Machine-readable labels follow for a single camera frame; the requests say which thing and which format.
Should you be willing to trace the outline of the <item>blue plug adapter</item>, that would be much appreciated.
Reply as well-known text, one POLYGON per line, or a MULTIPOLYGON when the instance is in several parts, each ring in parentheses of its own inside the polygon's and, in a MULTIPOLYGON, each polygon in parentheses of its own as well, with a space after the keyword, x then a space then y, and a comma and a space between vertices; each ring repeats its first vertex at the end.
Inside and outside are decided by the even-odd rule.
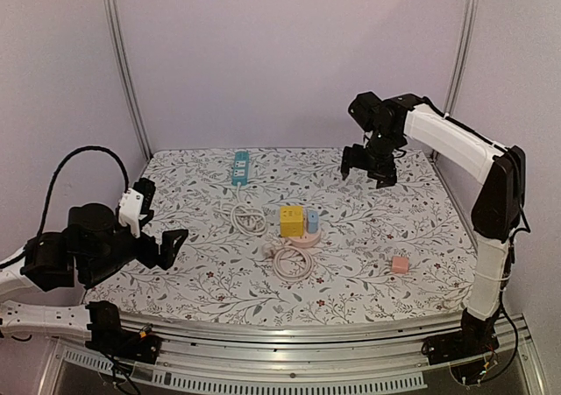
POLYGON ((315 210, 309 209, 307 211, 307 232, 315 234, 319 230, 319 216, 315 210))

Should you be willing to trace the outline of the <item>teal power strip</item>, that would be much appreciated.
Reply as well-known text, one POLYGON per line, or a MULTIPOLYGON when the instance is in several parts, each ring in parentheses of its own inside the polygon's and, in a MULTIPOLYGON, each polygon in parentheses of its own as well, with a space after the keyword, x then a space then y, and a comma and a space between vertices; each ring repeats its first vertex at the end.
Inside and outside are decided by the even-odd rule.
POLYGON ((248 151, 237 151, 234 155, 231 184, 234 187, 245 186, 248 181, 250 154, 248 151))

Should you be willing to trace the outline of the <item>yellow cube socket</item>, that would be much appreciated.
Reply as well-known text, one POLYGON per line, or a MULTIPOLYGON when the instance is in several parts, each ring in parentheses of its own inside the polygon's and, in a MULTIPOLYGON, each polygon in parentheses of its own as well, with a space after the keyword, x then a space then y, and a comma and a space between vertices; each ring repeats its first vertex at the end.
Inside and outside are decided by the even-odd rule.
POLYGON ((302 206, 280 207, 280 235, 297 237, 304 234, 304 213, 302 206))

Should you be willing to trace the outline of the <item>pink round power socket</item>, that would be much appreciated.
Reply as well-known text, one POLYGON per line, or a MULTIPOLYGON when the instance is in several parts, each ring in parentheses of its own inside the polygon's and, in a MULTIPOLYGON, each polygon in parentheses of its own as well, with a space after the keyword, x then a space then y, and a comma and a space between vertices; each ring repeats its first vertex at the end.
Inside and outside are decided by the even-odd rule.
POLYGON ((283 238, 285 246, 292 246, 297 249, 308 249, 316 246, 321 240, 322 232, 318 230, 316 233, 304 232, 302 236, 287 236, 283 238))

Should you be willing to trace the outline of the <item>pink plug adapter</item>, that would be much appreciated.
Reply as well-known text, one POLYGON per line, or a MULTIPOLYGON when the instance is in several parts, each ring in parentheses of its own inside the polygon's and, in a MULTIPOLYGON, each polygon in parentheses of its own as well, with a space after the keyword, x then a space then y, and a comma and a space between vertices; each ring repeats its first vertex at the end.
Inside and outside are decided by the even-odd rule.
POLYGON ((406 274, 409 268, 407 257, 394 256, 391 262, 391 272, 394 274, 406 274))

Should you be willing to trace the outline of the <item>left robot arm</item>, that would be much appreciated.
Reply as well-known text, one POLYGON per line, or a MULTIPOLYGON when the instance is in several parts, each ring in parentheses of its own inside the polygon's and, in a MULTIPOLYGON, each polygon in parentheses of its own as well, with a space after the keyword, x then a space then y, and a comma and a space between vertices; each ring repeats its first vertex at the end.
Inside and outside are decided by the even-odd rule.
POLYGON ((116 209, 91 202, 72 207, 61 232, 41 230, 1 263, 1 335, 67 336, 104 356, 154 364, 162 340, 151 325, 123 327, 119 308, 106 300, 54 307, 24 304, 18 297, 80 285, 90 290, 132 261, 147 269, 170 269, 188 238, 186 229, 160 239, 143 228, 154 216, 156 187, 141 179, 125 190, 116 209))

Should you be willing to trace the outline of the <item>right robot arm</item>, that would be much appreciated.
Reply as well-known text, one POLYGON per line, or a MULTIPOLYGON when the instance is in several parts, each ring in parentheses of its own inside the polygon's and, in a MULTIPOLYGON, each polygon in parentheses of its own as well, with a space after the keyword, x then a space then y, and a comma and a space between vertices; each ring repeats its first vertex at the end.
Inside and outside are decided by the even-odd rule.
POLYGON ((481 185, 471 212, 477 264, 460 329, 427 338, 422 353, 431 364, 439 364, 497 349, 494 324, 504 312, 503 292, 515 263, 515 237, 530 231, 523 211, 523 149, 496 143, 440 111, 429 98, 413 94, 382 100, 373 92, 361 93, 348 112, 367 137, 362 145, 344 148, 340 168, 344 177, 357 168, 377 187, 394 186, 394 154, 414 139, 462 167, 481 185))

